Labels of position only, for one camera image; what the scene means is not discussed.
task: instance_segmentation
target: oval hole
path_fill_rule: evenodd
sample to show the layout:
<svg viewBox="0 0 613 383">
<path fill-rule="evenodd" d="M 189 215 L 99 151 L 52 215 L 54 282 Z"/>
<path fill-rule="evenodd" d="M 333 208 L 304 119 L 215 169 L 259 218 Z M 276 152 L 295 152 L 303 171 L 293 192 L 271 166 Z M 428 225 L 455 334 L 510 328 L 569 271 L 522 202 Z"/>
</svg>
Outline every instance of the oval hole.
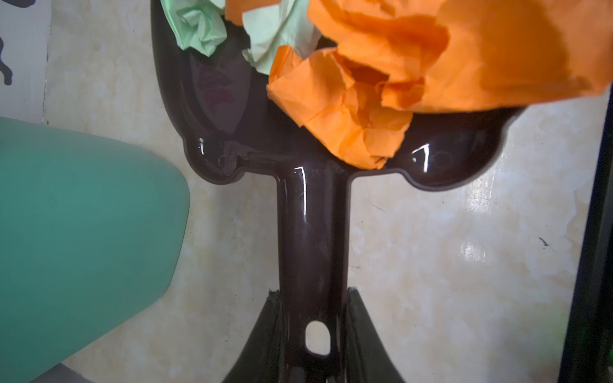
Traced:
<svg viewBox="0 0 613 383">
<path fill-rule="evenodd" d="M 306 325 L 305 330 L 306 349 L 318 355 L 330 353 L 330 332 L 323 322 L 313 320 Z"/>
</svg>

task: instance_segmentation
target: black drawing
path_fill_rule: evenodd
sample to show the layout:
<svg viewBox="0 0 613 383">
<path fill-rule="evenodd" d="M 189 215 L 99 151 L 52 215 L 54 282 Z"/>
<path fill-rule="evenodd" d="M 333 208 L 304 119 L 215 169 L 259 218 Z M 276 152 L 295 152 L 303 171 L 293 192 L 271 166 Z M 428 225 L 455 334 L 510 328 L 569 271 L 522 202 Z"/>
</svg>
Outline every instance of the black drawing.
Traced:
<svg viewBox="0 0 613 383">
<path fill-rule="evenodd" d="M 19 8 L 28 8 L 31 5 L 34 5 L 36 0 L 2 0 L 7 4 L 10 4 Z M 0 37 L 0 55 L 2 55 L 2 49 L 4 48 L 4 41 L 2 41 L 2 37 Z M 2 62 L 2 57 L 0 56 L 0 72 L 2 72 L 2 76 L 4 76 L 4 84 L 11 85 L 13 83 L 13 71 Z"/>
</svg>

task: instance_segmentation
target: crumpled green paper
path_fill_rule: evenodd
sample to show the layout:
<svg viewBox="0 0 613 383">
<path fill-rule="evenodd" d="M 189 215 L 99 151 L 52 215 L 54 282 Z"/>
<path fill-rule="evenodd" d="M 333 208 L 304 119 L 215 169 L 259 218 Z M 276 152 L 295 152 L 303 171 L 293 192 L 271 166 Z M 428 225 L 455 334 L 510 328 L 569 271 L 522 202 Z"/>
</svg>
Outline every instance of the crumpled green paper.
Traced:
<svg viewBox="0 0 613 383">
<path fill-rule="evenodd" d="M 196 49 L 205 56 L 226 40 L 221 15 L 226 0 L 161 0 L 166 18 L 181 49 Z"/>
<path fill-rule="evenodd" d="M 309 0 L 281 0 L 279 4 L 243 13 L 243 26 L 251 39 L 251 48 L 243 56 L 263 74 L 270 74 L 276 50 L 290 45 L 306 59 L 317 47 L 319 30 L 307 18 Z"/>
</svg>

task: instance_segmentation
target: dark brown plastic holder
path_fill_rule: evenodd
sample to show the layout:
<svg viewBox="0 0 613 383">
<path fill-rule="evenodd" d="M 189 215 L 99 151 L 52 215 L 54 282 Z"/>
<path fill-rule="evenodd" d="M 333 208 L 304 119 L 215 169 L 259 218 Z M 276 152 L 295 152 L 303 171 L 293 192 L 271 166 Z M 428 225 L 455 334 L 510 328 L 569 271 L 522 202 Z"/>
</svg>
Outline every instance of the dark brown plastic holder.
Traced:
<svg viewBox="0 0 613 383">
<path fill-rule="evenodd" d="M 226 28 L 227 40 L 210 58 L 183 51 L 159 0 L 151 0 L 162 99 L 191 167 L 202 178 L 229 184 L 254 172 L 277 180 L 281 382 L 342 382 L 351 181 L 400 173 L 426 191 L 466 184 L 497 158 L 506 127 L 520 109 L 415 115 L 394 158 L 382 170 L 364 171 L 332 156 L 268 100 L 268 76 L 242 56 L 249 37 L 230 23 Z M 306 348 L 305 328 L 313 320 L 330 331 L 326 356 Z"/>
</svg>

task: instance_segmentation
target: crumpled orange paper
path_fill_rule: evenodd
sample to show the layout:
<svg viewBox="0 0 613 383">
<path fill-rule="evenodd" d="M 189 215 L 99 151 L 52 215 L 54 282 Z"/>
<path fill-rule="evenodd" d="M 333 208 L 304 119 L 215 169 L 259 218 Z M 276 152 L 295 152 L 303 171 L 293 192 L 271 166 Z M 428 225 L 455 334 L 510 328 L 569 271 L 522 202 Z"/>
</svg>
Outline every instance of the crumpled orange paper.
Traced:
<svg viewBox="0 0 613 383">
<path fill-rule="evenodd" d="M 226 20 L 235 25 L 243 25 L 243 13 L 255 8 L 274 6 L 281 0 L 226 0 Z"/>
<path fill-rule="evenodd" d="M 363 169 L 394 155 L 408 112 L 595 96 L 613 81 L 612 0 L 310 0 L 308 17 L 338 47 L 303 63 L 280 48 L 268 96 Z"/>
<path fill-rule="evenodd" d="M 308 16 L 339 54 L 390 75 L 383 105 L 401 110 L 595 96 L 613 81 L 610 0 L 311 0 Z"/>
<path fill-rule="evenodd" d="M 376 86 L 387 76 L 352 63 L 336 48 L 302 61 L 288 45 L 277 50 L 268 97 L 348 164 L 380 169 L 399 149 L 412 112 L 381 106 Z"/>
</svg>

